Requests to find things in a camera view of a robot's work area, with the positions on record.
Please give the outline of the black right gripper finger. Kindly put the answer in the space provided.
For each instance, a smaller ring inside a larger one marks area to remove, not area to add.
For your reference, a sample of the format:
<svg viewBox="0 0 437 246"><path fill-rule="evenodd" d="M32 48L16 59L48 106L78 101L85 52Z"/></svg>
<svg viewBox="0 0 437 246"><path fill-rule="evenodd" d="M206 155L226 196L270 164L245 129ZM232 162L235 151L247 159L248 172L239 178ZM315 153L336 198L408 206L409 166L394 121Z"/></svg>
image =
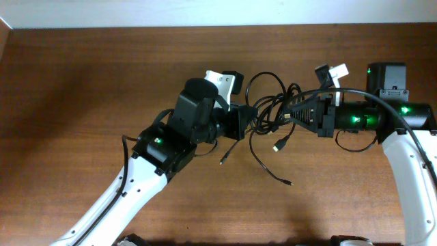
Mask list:
<svg viewBox="0 0 437 246"><path fill-rule="evenodd" d="M286 118L314 118L317 112L319 100L302 101L296 104L284 106L283 114Z"/></svg>
<svg viewBox="0 0 437 246"><path fill-rule="evenodd" d="M300 119L300 118L294 118L290 117L288 119L289 121L296 123L297 125L307 129L308 131L311 131L313 133L318 132L318 122L317 120L314 120L312 118L309 119Z"/></svg>

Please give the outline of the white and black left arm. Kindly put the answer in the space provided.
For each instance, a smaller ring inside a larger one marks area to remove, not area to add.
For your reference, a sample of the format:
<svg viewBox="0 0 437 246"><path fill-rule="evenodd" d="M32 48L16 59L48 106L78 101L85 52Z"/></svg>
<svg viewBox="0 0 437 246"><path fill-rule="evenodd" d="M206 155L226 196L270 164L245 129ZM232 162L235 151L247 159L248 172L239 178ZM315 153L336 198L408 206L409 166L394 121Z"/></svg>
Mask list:
<svg viewBox="0 0 437 246"><path fill-rule="evenodd" d="M55 245L112 245L134 216L194 157L198 144L244 138L256 109L230 101L242 79L189 79L174 108L161 111L124 146L124 166L83 217Z"/></svg>

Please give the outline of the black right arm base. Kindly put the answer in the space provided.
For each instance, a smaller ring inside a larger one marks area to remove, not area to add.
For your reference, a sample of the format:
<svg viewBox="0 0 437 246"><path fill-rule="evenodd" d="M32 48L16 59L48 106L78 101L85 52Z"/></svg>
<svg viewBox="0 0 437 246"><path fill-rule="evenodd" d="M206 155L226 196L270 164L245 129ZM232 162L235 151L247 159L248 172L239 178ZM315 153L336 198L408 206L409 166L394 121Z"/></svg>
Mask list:
<svg viewBox="0 0 437 246"><path fill-rule="evenodd" d="M330 238L331 246L373 246L373 243L362 236L336 235Z"/></svg>

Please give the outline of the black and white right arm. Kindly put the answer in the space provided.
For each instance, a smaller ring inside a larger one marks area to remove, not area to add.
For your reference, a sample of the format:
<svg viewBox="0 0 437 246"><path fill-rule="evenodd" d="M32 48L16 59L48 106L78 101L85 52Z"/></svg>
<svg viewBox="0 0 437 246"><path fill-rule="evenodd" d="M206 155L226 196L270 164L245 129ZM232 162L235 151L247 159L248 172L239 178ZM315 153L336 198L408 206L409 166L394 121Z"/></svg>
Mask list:
<svg viewBox="0 0 437 246"><path fill-rule="evenodd" d="M345 65L316 69L321 88L285 100L286 120L332 137L373 131L393 171L404 216L406 245L436 244L436 120L432 108L409 102L406 65L374 62L366 89L342 88Z"/></svg>

